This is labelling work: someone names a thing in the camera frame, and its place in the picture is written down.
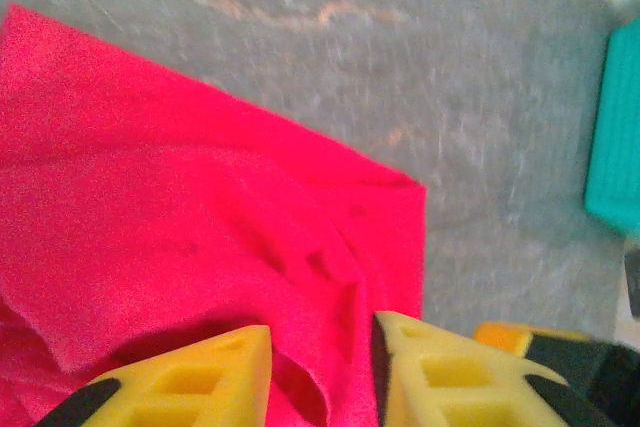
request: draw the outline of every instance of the gray surface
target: gray surface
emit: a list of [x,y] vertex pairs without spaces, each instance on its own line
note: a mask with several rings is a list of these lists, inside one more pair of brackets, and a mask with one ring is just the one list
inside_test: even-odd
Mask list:
[[581,208],[605,0],[15,1],[428,184],[426,319],[612,332],[621,242]]

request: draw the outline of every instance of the black object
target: black object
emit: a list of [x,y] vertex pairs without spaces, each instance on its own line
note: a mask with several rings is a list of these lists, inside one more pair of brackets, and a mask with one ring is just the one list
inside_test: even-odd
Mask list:
[[606,415],[570,387],[539,375],[526,375],[525,379],[570,427],[616,427]]
[[631,315],[640,317],[640,249],[633,249],[624,255],[624,270],[627,275],[627,290]]
[[80,427],[122,387],[118,379],[85,385],[67,397],[34,427]]
[[617,425],[640,425],[640,354],[633,349],[535,335],[526,358],[558,372]]
[[373,384],[376,392],[376,407],[378,410],[378,425],[384,426],[387,415],[387,396],[389,393],[389,377],[391,370],[391,356],[387,350],[387,341],[380,321],[373,316],[371,333],[371,360],[373,365]]

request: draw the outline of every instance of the pink fabric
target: pink fabric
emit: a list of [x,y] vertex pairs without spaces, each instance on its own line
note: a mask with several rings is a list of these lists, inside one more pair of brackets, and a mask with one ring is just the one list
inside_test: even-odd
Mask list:
[[425,188],[23,7],[0,40],[0,425],[270,325],[267,425],[375,425],[376,310],[421,313]]

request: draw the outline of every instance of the teal plastic container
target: teal plastic container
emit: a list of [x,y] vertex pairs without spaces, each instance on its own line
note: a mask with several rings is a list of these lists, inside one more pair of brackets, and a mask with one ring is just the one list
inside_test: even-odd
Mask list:
[[623,234],[640,235],[640,17],[609,40],[585,205]]

